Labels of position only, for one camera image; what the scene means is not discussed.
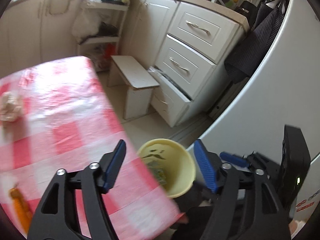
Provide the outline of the long orange peel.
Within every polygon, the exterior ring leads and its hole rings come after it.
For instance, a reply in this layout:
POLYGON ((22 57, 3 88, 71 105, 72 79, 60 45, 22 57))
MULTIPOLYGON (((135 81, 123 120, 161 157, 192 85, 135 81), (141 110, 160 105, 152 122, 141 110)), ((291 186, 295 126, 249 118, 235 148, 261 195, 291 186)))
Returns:
POLYGON ((23 231, 28 234, 33 218, 30 206, 21 191, 18 189, 17 185, 9 190, 9 196, 12 199, 18 221, 20 222, 23 231))

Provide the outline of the blue green juice carton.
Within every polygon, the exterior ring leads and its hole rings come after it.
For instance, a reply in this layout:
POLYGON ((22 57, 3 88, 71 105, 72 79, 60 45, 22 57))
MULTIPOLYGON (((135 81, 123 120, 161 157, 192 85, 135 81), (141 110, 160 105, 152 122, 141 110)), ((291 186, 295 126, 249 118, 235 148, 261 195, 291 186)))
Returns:
POLYGON ((163 166, 161 165, 161 163, 159 161, 146 160, 145 164, 160 185, 167 184, 167 179, 166 179, 166 176, 165 176, 165 173, 163 170, 163 166))

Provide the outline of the yellow mustache trash bin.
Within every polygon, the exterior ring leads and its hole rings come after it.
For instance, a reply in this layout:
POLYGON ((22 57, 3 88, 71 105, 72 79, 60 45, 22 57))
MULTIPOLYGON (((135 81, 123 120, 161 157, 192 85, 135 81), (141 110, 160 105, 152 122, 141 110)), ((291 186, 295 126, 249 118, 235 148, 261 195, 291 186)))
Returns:
POLYGON ((167 179, 161 185, 168 197, 174 199, 187 193, 196 178, 196 166, 189 152, 178 142, 169 139, 153 139, 137 152, 140 159, 157 160, 163 166, 167 179))

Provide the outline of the white lower kitchen cabinets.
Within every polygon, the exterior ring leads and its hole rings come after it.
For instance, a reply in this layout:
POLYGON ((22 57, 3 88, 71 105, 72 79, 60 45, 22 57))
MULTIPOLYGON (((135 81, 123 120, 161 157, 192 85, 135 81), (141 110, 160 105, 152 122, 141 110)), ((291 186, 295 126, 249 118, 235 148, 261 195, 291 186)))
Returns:
POLYGON ((20 0, 1 17, 1 77, 75 56, 72 25, 82 0, 20 0))

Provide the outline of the red checkered tablecloth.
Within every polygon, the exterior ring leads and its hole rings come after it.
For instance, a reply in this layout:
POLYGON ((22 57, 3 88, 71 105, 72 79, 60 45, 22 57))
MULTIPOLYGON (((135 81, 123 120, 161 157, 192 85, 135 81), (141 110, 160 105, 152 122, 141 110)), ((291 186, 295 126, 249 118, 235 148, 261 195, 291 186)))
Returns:
MULTIPOLYGON (((1 206, 22 231, 9 191, 18 186, 35 210, 58 169, 99 161, 126 140, 90 59, 69 57, 1 78, 1 92, 23 101, 19 120, 1 127, 1 206)), ((103 196, 120 239, 153 239, 180 217, 130 141, 114 187, 103 196)))

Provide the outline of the white refrigerator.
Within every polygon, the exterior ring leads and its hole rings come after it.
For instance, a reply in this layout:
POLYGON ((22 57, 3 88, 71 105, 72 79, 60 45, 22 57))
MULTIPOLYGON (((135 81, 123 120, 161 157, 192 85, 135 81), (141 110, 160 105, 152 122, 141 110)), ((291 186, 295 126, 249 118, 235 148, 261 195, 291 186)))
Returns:
POLYGON ((218 189, 197 188, 212 199, 193 207, 174 238, 319 239, 319 0, 283 0, 286 11, 267 54, 244 88, 200 140, 216 169, 218 189), (269 176, 223 161, 227 152, 258 152, 280 164, 284 126, 302 130, 311 164, 286 211, 269 176))

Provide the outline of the small white step stool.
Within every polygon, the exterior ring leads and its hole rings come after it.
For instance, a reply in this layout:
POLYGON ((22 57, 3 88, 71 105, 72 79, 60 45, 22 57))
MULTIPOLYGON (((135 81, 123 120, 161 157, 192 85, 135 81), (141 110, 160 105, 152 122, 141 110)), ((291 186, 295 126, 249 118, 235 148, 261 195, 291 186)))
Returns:
POLYGON ((111 56, 108 87, 126 85, 123 119, 130 120, 148 113, 153 90, 159 83, 131 56, 111 56))

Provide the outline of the dark striped hanging cloth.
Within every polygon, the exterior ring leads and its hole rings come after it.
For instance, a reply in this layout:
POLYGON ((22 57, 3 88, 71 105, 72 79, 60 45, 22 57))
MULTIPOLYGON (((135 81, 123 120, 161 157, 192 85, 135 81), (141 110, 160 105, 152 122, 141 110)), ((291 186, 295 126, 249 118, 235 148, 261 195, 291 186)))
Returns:
POLYGON ((224 65, 234 84, 251 77, 270 49, 285 16, 283 0, 272 0, 259 7, 247 37, 226 57, 224 65))

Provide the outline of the white drawer cabinet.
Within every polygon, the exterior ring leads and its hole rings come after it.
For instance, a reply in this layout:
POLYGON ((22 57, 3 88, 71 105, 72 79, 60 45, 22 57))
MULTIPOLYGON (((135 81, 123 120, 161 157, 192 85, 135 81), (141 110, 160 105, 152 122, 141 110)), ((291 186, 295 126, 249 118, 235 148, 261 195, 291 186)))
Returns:
POLYGON ((225 58, 248 30, 245 16, 207 0, 131 0, 120 53, 155 68, 151 104, 174 127, 217 101, 225 58))

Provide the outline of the crumpled white tissue ball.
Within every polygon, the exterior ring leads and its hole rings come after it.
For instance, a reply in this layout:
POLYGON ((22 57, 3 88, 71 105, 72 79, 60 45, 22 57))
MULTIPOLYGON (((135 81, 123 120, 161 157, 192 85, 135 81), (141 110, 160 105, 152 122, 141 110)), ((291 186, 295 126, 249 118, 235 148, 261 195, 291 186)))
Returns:
POLYGON ((23 115, 23 100, 16 93, 7 91, 1 95, 1 121, 15 122, 23 115))

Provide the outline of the white plastic bag on shelf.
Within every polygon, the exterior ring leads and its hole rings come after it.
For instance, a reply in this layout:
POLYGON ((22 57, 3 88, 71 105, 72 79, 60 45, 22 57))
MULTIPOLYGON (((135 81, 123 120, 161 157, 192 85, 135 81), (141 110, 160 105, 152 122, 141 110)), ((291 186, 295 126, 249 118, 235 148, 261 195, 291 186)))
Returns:
POLYGON ((81 9, 72 26, 72 35, 78 43, 99 32, 101 18, 95 11, 81 9))

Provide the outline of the white shelf rack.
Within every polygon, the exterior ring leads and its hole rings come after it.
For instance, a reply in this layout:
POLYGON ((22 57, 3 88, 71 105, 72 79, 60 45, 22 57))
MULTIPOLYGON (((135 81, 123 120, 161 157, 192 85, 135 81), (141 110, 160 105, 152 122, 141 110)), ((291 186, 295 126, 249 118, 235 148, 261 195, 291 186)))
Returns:
POLYGON ((89 58, 96 72, 107 71, 111 56, 118 53, 129 5, 115 0, 83 0, 80 11, 85 8, 97 12, 101 23, 96 35, 77 42, 76 53, 89 58))

